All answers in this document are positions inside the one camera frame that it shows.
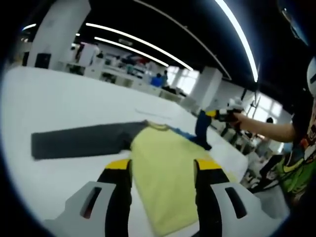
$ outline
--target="black ceiling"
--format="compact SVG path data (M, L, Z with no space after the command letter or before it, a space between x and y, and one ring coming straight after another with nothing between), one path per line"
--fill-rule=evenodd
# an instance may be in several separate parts
M295 39L289 24L279 13L275 0L225 0L239 21L259 70L258 83L253 81L248 58L242 43L215 0L159 1L144 0L197 36L219 59L233 83L264 92L291 111L293 101L306 86L306 71L311 59L308 49ZM187 32L160 13L133 0L90 0L92 11L86 22L129 33L173 54L196 70L217 67L216 60ZM35 15L32 23L40 23L44 12ZM80 29L78 41L93 42L95 36L112 41L124 37L105 30ZM170 65L178 63L139 42L133 47Z

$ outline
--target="ceiling light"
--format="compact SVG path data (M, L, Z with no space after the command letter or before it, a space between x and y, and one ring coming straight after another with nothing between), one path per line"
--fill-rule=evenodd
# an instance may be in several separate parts
M103 30L107 30L107 31L111 31L111 32L114 32L114 33L117 33L117 34L120 34L120 35L123 35L123 36L126 36L126 37L129 37L133 40L136 40L138 42L141 42L151 48L154 48L155 50L159 51L160 53L163 53L164 55L167 55L168 57L172 58L174 61L180 63L181 65L183 65L184 67L186 67L187 69L189 69L190 71L193 71L193 68L191 68L188 64L186 64L185 62L181 61L180 59L176 58L175 56L171 55L170 53L162 50L161 48L158 48L157 46L151 44L151 43L148 43L147 41L144 41L140 38L137 38L135 36L132 36L130 34L127 34L127 33L124 33L122 31L118 31L118 30L115 30L115 29L112 29L112 28L109 28L109 27L105 27L105 26L100 26L100 25L96 25L96 24L91 24L91 23L86 23L87 26L91 26L91 27L95 27L95 28L100 28L100 29L103 29Z
M181 27L182 30L184 30L185 32L187 32L191 37L193 37L214 59L215 61L218 63L218 65L222 68L222 70L224 71L224 73L228 76L228 80L232 80L232 77L229 75L229 73L227 72L227 70L224 68L223 64L221 64L221 62L217 59L217 57L212 53L211 50L209 50L209 48L198 38L196 37L191 31L189 31L188 28L186 28L185 26L181 25L178 21L176 21L175 19L173 19L171 16L169 16L168 14L164 13L163 11L159 10L158 8L149 5L148 3L145 3L141 0L134 0L134 2L137 2L139 4L142 4L145 7L148 7L156 12L158 12L159 14L163 15L164 17L168 18L170 21L172 21L173 23L175 23L177 26Z
M134 48L128 47L128 46L126 46L126 45L123 45L123 44L120 44L120 43L116 43L116 42L113 42L113 41L110 41L110 40L107 40L107 39L99 38L99 37L94 37L94 39L95 39L95 40L100 40L100 41L103 41L103 42L106 42L106 43L111 43L111 44L114 44L114 45L119 46L119 47L122 47L122 48L126 48L126 49L128 49L128 50L130 50L130 51L133 51L133 52L138 53L138 54L140 54L140 55L143 55L143 56L145 56L145 57L147 57L147 58L150 58L150 59L152 59L152 60L154 60L154 61L156 61L156 62L158 62L158 63L164 65L165 67L169 67L169 65L166 64L166 63L164 63L163 61L161 61L161 60L159 60L159 59L156 59L156 58L154 58L154 57L152 57L152 56L150 56L150 55L148 55L148 54L146 54L146 53L143 53L143 52L141 52L141 51L138 51L137 49L134 49Z
M26 30L26 29L28 29L28 28L32 28L32 27L34 27L34 26L36 26L36 24L31 24L31 25L29 25L29 26L26 26L26 27L24 27L24 28L22 29L22 31L24 31L24 30Z
M257 72L257 68L256 68L256 63L255 63L255 60L253 58L250 46L249 46L248 41L247 41L247 38L246 38L245 34L243 33L240 24L238 23L234 14L229 9L229 7L226 5L224 0L215 0L215 1L221 7L221 9L224 11L224 13L227 15L227 17L231 21L232 25L234 26L234 28L235 28L235 30L236 30L236 32L237 32L237 34L242 42L242 45L246 51L246 54L247 54L247 57L248 57L248 60L249 60L250 66L251 66L254 81L257 82L258 72Z

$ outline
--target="window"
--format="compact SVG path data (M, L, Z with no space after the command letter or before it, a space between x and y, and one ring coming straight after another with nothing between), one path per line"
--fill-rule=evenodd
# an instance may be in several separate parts
M269 113L261 108L257 108L256 113L254 115L255 120L259 120L261 122L265 122L269 116Z
M170 67L168 67L167 71L168 71L168 73L167 73L168 74L167 83L169 85L172 85L174 79L176 78L177 72L179 71L179 68L170 66Z
M272 99L267 96L260 95L259 106L263 109L270 110L272 104Z
M273 106L272 106L272 109L271 109L272 114L274 114L275 116L279 117L280 114L281 114L281 111L282 111L282 105L280 105L277 102L274 102Z
M259 97L260 100L257 109L251 107L250 105L247 106L245 111L246 113L249 111L248 117L262 122L265 122L267 118L271 117L273 119L273 123L277 123L277 119L280 117L282 112L282 105L266 95L259 94Z
M193 90L195 83L197 82L198 76L199 71L189 71L188 69L184 69L177 87L189 95Z

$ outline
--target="white pillar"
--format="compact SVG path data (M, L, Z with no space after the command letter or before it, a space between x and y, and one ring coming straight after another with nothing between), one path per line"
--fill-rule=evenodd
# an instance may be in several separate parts
M90 10L89 0L58 0L54 3L36 33L27 66L35 66L37 54L49 53L48 68L56 70L58 61L71 47Z
M172 88L176 88L177 87L182 73L183 73L183 69L179 69L179 71L177 72L177 74L176 74L176 76L175 76L175 78L174 78L174 80L173 80L173 82L171 84Z
M205 67L199 75L197 82L190 94L197 105L206 109L213 100L222 81L223 74L216 68Z

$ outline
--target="white table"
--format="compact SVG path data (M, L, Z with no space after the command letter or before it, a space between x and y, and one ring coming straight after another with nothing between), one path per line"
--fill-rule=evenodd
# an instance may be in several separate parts
M79 67L83 67L83 68L86 67L86 66L83 66L83 65L81 65L81 64L79 64L79 63L76 63L76 62L58 61L58 63L60 64L60 66L58 66L58 70L59 70L59 71L62 71L62 72L65 72L65 71L66 71L67 65L79 66Z
M31 134L57 129L149 119L194 134L196 118L176 103L82 76L39 68L17 67L4 77L1 128L7 168L18 194L38 220L56 218L65 201L104 167L129 152L113 156L34 161ZM240 181L247 159L209 129L211 156ZM154 236L135 189L129 236ZM169 237L189 237L198 222Z
M126 73L126 69L114 67L114 66L111 66L111 65L104 65L103 69L112 69L112 70L117 71L117 72Z
M111 68L102 69L101 72L108 73L108 74L111 74L111 75L114 75L114 76L117 76L117 77L121 77L121 78L130 79L130 80L133 80L133 81L141 81L141 79L139 79L138 77L135 77L135 76L132 76L130 74L127 74L127 72L124 73L124 72L120 72L118 70L111 69Z

